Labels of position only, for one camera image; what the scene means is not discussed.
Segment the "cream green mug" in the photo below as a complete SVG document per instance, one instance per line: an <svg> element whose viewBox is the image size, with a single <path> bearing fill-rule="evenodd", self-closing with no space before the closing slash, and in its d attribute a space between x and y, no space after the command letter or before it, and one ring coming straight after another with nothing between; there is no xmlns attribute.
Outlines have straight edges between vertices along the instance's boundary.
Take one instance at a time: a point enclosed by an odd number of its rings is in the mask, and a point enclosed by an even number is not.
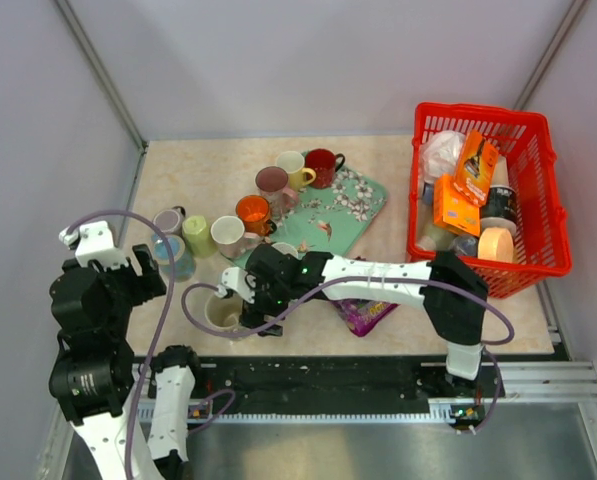
<svg viewBox="0 0 597 480"><path fill-rule="evenodd" d="M240 341L245 328L240 324L243 301L239 297L220 298L211 295L205 303L204 315L213 335L230 341Z"/></svg>

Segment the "orange mug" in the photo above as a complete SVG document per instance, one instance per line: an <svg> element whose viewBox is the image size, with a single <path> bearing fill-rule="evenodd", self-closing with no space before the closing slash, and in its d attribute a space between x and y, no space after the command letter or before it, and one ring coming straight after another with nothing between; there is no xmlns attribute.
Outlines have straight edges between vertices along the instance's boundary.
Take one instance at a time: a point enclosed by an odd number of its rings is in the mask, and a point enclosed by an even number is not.
<svg viewBox="0 0 597 480"><path fill-rule="evenodd" d="M241 198L235 212L247 232L267 237L277 231L277 225L271 218L271 206L262 196L248 195Z"/></svg>

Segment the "red mug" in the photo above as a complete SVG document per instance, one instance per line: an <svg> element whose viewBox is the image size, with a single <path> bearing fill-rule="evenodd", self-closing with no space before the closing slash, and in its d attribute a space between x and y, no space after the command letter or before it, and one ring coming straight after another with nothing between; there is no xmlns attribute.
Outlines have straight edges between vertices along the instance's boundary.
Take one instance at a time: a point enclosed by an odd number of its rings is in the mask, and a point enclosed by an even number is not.
<svg viewBox="0 0 597 480"><path fill-rule="evenodd" d="M342 168L345 161L346 157L342 153L335 154L323 148L310 150L305 157L305 166L316 174L310 186L316 189L330 187L335 174Z"/></svg>

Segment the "yellow mug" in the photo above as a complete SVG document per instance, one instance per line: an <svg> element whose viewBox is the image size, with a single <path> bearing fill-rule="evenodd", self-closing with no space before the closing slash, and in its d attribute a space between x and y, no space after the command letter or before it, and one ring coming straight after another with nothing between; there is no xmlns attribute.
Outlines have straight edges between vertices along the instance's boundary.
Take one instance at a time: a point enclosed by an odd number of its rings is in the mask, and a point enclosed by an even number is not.
<svg viewBox="0 0 597 480"><path fill-rule="evenodd" d="M316 172L305 165L305 157L300 152L282 152L276 158L275 165L287 173L289 186L296 192L312 184L316 179Z"/></svg>

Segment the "dark teal mug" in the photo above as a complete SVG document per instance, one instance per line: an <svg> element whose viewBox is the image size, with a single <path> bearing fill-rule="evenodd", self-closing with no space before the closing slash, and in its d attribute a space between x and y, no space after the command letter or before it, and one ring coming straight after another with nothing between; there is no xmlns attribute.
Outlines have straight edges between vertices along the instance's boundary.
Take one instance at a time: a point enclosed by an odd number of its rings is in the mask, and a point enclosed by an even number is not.
<svg viewBox="0 0 597 480"><path fill-rule="evenodd" d="M272 247L277 250L278 252L282 253L283 255L290 255L296 259L299 259L299 252L298 250L289 243L286 242L276 242L272 244Z"/></svg>

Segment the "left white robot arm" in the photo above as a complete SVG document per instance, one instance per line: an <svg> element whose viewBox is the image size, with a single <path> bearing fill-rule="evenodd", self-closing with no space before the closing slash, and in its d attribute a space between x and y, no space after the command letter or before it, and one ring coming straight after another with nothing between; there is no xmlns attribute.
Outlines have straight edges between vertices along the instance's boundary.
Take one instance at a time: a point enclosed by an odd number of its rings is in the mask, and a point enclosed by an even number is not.
<svg viewBox="0 0 597 480"><path fill-rule="evenodd" d="M106 269L98 260L64 262L50 287L60 330L49 391L102 478L187 479L188 404L204 387L205 374L188 346L170 346L151 360L143 370L157 383L156 404L152 431L142 433L130 416L136 388L126 333L133 308L164 295L166 286L149 248L132 250L139 271L132 265Z"/></svg>

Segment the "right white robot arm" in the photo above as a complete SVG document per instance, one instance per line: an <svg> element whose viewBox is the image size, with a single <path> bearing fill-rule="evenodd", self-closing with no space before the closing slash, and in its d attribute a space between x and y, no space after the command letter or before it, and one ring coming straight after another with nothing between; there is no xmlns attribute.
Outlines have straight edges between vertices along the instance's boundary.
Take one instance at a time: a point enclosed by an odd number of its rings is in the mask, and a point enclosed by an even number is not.
<svg viewBox="0 0 597 480"><path fill-rule="evenodd" d="M260 245L226 284L247 304L244 325L249 329L300 300L363 300L418 308L446 342L447 388L465 396L481 383L489 288L452 252L438 253L430 261L380 263L319 251L296 258Z"/></svg>

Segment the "pink cream mug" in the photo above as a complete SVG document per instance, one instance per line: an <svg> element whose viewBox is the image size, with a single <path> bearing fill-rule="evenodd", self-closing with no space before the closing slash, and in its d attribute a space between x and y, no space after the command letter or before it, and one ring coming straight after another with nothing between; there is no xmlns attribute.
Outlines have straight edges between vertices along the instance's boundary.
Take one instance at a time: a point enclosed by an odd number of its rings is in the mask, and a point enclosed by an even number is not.
<svg viewBox="0 0 597 480"><path fill-rule="evenodd" d="M236 259L255 248L262 238L248 232L237 216L221 216L214 221L210 234L220 253L229 259Z"/></svg>

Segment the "blue teal mug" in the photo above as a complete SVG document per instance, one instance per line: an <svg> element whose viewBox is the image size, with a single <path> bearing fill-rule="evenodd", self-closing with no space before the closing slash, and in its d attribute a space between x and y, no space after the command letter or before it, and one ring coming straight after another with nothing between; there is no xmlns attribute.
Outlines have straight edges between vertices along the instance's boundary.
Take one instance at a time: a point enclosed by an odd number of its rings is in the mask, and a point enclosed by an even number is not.
<svg viewBox="0 0 597 480"><path fill-rule="evenodd" d="M169 262L166 245L169 245L173 263ZM163 240L156 234L151 235L151 252L162 274L173 278L175 282L185 282L192 278L196 263L184 240L177 235L167 235Z"/></svg>

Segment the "pink floral mug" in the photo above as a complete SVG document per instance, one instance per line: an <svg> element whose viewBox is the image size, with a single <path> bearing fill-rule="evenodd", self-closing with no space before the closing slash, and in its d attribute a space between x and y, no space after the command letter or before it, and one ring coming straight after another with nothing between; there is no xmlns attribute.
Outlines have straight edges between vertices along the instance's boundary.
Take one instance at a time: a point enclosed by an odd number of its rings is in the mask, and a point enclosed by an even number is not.
<svg viewBox="0 0 597 480"><path fill-rule="evenodd" d="M274 220L279 220L300 202L298 193L289 185L287 172L280 167L268 166L261 169L256 174L255 184L259 195L270 204Z"/></svg>

